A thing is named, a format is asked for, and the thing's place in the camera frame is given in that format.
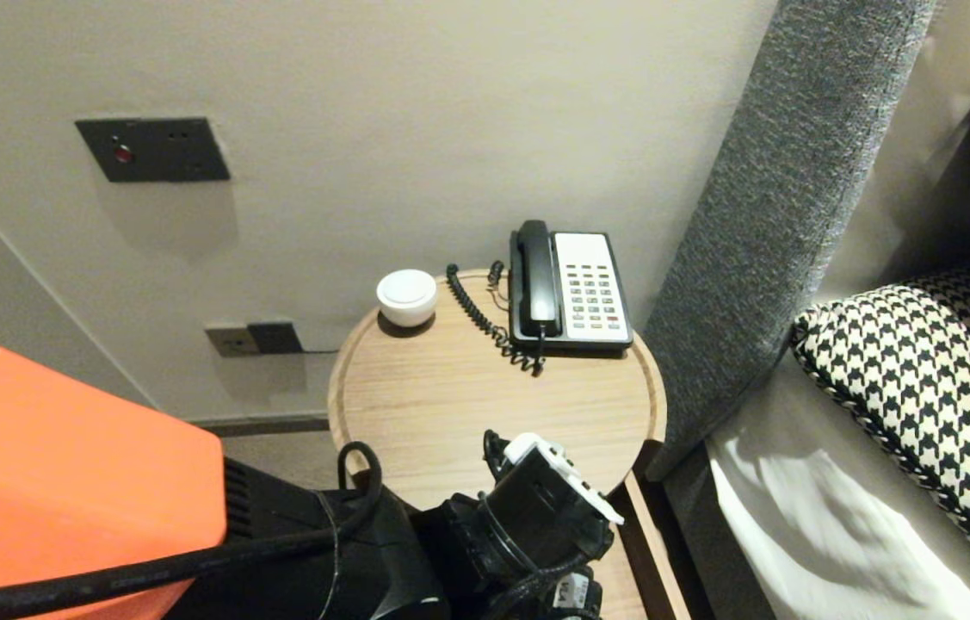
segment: gray carpet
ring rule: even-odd
[[[336,451],[331,433],[282,432],[225,437],[225,456],[299,484],[305,489],[335,489]]]

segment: coiled phone cord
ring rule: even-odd
[[[499,286],[502,272],[504,272],[504,263],[499,262],[499,260],[489,268],[488,283],[491,289]],[[520,369],[529,370],[531,376],[539,376],[542,374],[542,368],[547,362],[544,352],[545,341],[547,341],[545,328],[539,329],[539,346],[537,346],[537,352],[534,356],[530,356],[525,350],[519,348],[516,343],[511,341],[507,329],[489,321],[488,317],[485,317],[485,314],[481,313],[480,307],[477,307],[476,303],[473,303],[473,299],[469,297],[465,288],[461,286],[461,281],[458,280],[457,264],[447,264],[446,283],[450,286],[450,293],[454,294],[454,298],[458,300],[458,305],[466,311],[466,314],[469,314],[469,319],[473,321],[473,324],[482,332],[487,333],[492,338],[492,342],[496,343],[497,349],[500,349],[500,356],[508,357],[511,364],[519,365]]]

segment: telephone keypad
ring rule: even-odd
[[[627,333],[622,333],[627,332],[626,310],[606,239],[595,234],[557,232],[554,243],[557,264],[563,267],[562,275],[571,287],[562,300],[566,335],[603,342],[627,338]]]

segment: white bed sheet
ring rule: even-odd
[[[707,451],[778,617],[970,620],[963,533],[790,354]]]

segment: white plastic part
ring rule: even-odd
[[[580,472],[571,460],[565,458],[565,451],[563,448],[559,449],[558,444],[551,443],[551,441],[537,436],[534,432],[524,432],[519,437],[512,439],[511,443],[508,443],[508,447],[504,448],[504,458],[515,466],[515,464],[519,464],[524,458],[527,458],[527,455],[531,454],[531,450],[539,451],[539,454],[550,463],[557,474],[562,476],[568,486],[578,492],[580,497],[598,510],[599,514],[602,514],[607,521],[615,525],[623,525],[626,522],[626,519],[622,518],[622,515],[614,507],[611,507],[606,499],[600,497],[595,489],[584,484],[584,478],[580,476]]]

